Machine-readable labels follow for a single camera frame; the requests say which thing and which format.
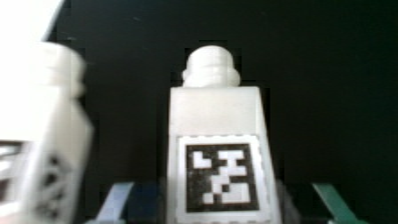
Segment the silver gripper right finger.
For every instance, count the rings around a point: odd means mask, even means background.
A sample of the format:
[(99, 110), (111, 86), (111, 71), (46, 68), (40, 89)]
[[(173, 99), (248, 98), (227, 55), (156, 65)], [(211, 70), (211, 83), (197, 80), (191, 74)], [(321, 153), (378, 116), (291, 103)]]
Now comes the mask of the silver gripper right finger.
[(328, 183), (314, 183), (312, 188), (332, 215), (326, 224), (362, 224), (333, 186)]

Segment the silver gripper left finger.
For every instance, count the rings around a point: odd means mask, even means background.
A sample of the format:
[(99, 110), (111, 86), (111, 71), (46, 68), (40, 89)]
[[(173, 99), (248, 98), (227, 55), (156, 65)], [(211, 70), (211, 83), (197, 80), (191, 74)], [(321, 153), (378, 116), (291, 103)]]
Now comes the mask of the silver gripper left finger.
[(95, 218), (86, 221), (86, 224), (125, 224), (124, 211), (131, 190), (131, 182), (120, 182), (111, 185)]

